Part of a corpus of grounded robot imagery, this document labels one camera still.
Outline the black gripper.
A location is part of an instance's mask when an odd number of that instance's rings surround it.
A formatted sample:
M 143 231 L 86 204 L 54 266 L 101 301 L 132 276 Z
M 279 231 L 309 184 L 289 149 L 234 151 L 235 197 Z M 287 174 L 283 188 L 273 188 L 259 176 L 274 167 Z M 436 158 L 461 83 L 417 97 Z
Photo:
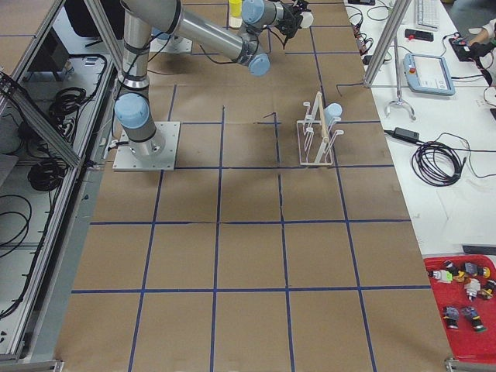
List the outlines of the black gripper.
M 277 17 L 277 29 L 286 37 L 294 37 L 296 32 L 301 29 L 300 14 L 308 9 L 308 1 L 293 1 L 292 3 L 278 2 L 281 6 L 282 15 Z

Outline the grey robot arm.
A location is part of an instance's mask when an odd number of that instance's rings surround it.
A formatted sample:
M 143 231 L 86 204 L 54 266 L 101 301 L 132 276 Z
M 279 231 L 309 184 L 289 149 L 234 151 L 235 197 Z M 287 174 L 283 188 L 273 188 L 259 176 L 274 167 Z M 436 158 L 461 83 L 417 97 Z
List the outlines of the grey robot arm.
M 131 154 L 150 160 L 166 147 L 166 136 L 154 122 L 148 89 L 148 63 L 153 40 L 165 53 L 183 53 L 191 42 L 227 57 L 231 64 L 248 67 L 254 76 L 270 69 L 270 61 L 260 46 L 259 35 L 268 27 L 279 30 L 286 40 L 313 23 L 306 1 L 234 1 L 230 24 L 237 33 L 218 26 L 179 1 L 124 1 L 122 70 L 114 113 L 127 136 Z

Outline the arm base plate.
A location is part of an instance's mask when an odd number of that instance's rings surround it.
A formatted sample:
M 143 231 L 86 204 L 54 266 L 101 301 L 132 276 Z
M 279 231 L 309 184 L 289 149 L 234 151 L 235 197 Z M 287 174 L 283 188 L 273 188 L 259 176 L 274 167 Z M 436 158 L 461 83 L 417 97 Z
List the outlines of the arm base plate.
M 192 41 L 182 37 L 173 37 L 171 40 L 157 38 L 150 45 L 150 53 L 186 54 L 191 49 Z
M 155 122 L 155 136 L 146 142 L 129 139 L 125 130 L 120 141 L 128 142 L 117 148 L 114 171 L 172 171 L 176 163 L 180 122 Z

